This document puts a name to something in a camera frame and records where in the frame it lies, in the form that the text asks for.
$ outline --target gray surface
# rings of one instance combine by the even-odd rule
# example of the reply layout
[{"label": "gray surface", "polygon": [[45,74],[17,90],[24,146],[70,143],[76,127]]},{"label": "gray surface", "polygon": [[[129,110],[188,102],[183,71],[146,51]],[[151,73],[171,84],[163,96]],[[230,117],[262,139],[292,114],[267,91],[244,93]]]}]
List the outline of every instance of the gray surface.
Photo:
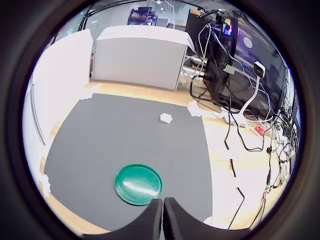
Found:
[{"label": "gray surface", "polygon": [[[160,114],[173,116],[167,125]],[[183,106],[94,94],[80,100],[58,131],[45,164],[51,193],[81,218],[109,231],[146,206],[116,193],[116,173],[146,164],[162,177],[161,198],[175,197],[192,216],[212,213],[212,180],[202,119]]]}]

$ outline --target blue object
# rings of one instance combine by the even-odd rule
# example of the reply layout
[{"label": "blue object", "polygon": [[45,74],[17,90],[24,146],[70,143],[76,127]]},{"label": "blue object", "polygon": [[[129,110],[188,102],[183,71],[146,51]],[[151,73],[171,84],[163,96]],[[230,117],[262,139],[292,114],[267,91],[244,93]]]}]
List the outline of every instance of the blue object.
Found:
[{"label": "blue object", "polygon": [[138,10],[132,9],[127,25],[151,25],[155,26],[158,16],[151,7],[139,7]]}]

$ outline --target white wall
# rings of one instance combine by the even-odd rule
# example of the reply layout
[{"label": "white wall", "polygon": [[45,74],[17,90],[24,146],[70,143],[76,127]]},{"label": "white wall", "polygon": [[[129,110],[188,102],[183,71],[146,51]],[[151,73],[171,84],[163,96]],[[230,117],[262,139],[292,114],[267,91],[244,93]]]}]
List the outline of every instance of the white wall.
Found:
[{"label": "white wall", "polygon": [[[92,44],[90,30],[68,35],[48,47],[33,70],[34,107],[45,142],[57,121],[89,82]],[[30,94],[29,91],[24,99],[22,136],[26,159],[38,184],[44,149],[35,128]]]}]

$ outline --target green plate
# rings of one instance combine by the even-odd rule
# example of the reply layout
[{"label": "green plate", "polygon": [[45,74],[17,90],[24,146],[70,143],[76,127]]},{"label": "green plate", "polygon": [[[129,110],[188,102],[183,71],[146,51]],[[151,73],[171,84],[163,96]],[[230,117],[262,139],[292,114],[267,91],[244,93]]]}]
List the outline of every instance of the green plate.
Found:
[{"label": "green plate", "polygon": [[157,199],[163,188],[160,175],[151,167],[143,164],[124,166],[115,176],[116,193],[129,204],[148,205]]}]

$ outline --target small white block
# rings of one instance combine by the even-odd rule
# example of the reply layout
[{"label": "small white block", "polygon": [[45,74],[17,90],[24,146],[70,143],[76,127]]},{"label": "small white block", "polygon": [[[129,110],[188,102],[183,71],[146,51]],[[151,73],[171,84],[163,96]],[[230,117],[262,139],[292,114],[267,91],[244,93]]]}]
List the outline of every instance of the small white block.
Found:
[{"label": "small white block", "polygon": [[161,123],[164,123],[164,124],[170,124],[171,121],[172,121],[172,116],[170,114],[167,114],[167,113],[162,113],[160,115],[160,122]]}]

